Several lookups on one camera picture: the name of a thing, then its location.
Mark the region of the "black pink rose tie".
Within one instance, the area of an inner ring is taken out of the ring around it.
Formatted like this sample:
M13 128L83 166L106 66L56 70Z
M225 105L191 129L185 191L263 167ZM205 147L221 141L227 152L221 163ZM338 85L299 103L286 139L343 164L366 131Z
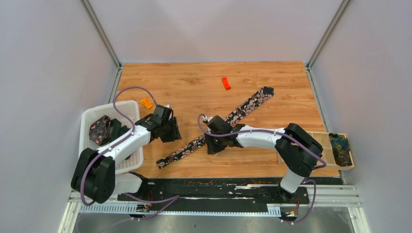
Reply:
M273 87L264 86L260 88L256 93L249 97L243 104L237 107L234 111L229 113L223 120L230 125L235 125L240 120L251 114L263 103L271 99L275 95ZM205 134L201 134L197 138L188 142L182 148L176 150L165 158L159 159L156 164L159 169L163 169L169 164L183 159L189 154L195 152L206 144Z

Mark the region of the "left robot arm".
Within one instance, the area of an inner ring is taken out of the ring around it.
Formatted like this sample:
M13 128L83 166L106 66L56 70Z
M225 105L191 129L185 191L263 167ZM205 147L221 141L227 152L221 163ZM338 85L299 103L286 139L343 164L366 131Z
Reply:
M116 167L155 139L163 143L180 140L177 119L173 110L157 105L154 112L134 122L132 128L113 142L98 149L86 148L79 156L71 188L92 202L104 203L112 195L130 193L136 200L148 197L149 188L144 184L144 177L128 172L117 174Z

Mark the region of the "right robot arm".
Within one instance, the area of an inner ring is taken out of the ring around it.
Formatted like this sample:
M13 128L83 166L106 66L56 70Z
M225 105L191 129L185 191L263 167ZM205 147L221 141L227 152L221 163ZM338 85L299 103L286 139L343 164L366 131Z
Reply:
M291 202L297 196L299 185L315 169L326 167L321 144L297 124L290 123L278 129L245 124L231 126L220 116L207 117L204 114L199 114L197 121L207 126L204 134L208 154L219 153L227 147L253 147L277 152L288 167L277 190L282 202Z

